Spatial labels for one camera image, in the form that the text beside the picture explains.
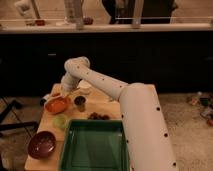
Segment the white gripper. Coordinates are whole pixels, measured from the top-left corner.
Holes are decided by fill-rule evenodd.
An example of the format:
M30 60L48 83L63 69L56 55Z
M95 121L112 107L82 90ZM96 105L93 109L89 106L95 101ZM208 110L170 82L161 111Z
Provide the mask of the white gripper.
M69 73L66 73L61 79L61 96L68 96L77 88L79 81L79 78L73 77Z

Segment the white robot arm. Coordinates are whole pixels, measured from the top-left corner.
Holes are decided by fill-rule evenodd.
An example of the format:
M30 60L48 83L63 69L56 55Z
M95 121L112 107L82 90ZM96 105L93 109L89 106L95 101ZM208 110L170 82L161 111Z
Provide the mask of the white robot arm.
M61 95L84 80L120 103L130 163L134 171L179 171L156 90L144 83L120 81L90 69L87 57L64 63Z

